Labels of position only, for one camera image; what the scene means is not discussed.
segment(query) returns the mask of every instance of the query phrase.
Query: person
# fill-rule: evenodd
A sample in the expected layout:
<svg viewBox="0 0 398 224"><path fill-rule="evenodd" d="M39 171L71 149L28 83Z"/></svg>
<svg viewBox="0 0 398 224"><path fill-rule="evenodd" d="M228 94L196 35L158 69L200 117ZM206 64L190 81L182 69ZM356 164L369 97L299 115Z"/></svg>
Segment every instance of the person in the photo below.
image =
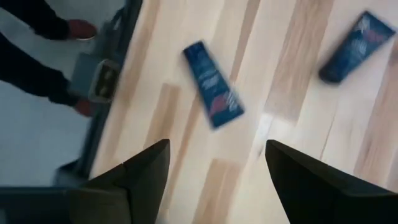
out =
<svg viewBox="0 0 398 224"><path fill-rule="evenodd" d="M89 40L97 33L87 21L59 18L44 0L0 0L0 7L46 39ZM42 65L1 33L0 52L0 80L35 96L47 97L52 103L71 106L83 116L91 115L88 100L69 94L69 81L62 72Z"/></svg>

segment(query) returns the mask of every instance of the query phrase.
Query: light wood plank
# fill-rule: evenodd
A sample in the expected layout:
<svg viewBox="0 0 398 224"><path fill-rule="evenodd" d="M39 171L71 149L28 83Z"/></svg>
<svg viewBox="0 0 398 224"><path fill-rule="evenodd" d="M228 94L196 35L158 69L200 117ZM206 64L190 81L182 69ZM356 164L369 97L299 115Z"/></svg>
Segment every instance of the light wood plank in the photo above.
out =
<svg viewBox="0 0 398 224"><path fill-rule="evenodd" d="M368 129L362 143L361 154L355 167L356 175L374 184L387 187L389 174L397 152L398 139L398 41L377 96Z"/></svg>
<svg viewBox="0 0 398 224"><path fill-rule="evenodd" d="M333 0L298 0L265 112L296 121L315 68Z"/></svg>
<svg viewBox="0 0 398 224"><path fill-rule="evenodd" d="M159 101L157 102L152 121L150 122L144 148L157 143L161 139L170 138L179 94L179 87L167 83L162 85Z"/></svg>
<svg viewBox="0 0 398 224"><path fill-rule="evenodd" d="M193 223L226 223L239 173L239 165L213 159Z"/></svg>

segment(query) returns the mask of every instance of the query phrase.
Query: gray floor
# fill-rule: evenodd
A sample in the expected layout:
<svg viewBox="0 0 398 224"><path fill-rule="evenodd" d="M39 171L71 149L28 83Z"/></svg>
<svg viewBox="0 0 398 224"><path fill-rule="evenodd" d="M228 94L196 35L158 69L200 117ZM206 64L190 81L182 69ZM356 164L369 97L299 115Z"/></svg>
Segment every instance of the gray floor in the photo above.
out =
<svg viewBox="0 0 398 224"><path fill-rule="evenodd" d="M62 18L86 19L101 27L124 0L47 2ZM72 75L78 53L90 51L94 45L93 41L45 40L2 9L0 31L23 51L44 65L61 70L67 78ZM55 169L78 157L89 121L71 108L51 104L0 81L0 185L51 185Z"/></svg>

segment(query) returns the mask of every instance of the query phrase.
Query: red shoe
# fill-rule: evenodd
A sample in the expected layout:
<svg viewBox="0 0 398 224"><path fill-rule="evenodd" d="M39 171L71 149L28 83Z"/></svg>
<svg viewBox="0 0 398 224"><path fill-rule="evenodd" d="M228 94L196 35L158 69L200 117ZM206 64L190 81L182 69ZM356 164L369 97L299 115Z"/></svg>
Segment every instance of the red shoe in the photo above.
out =
<svg viewBox="0 0 398 224"><path fill-rule="evenodd" d="M93 24L81 19L68 20L69 39L90 40L97 34L97 29Z"/></svg>
<svg viewBox="0 0 398 224"><path fill-rule="evenodd" d="M92 117L93 115L91 102L88 100L79 100L77 104L74 106L74 109L77 113L80 113L81 115L88 118Z"/></svg>

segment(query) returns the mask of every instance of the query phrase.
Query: wooden floor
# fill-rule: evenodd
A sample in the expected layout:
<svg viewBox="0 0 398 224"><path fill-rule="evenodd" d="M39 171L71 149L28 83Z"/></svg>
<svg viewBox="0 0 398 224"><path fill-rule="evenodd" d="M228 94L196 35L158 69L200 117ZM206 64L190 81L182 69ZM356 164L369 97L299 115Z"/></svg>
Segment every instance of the wooden floor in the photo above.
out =
<svg viewBox="0 0 398 224"><path fill-rule="evenodd" d="M359 15L396 0L145 0L93 176L170 138L159 223L288 223L264 158L276 139L398 191L398 41L341 85L317 77ZM246 113L214 131L182 50L203 39Z"/></svg>

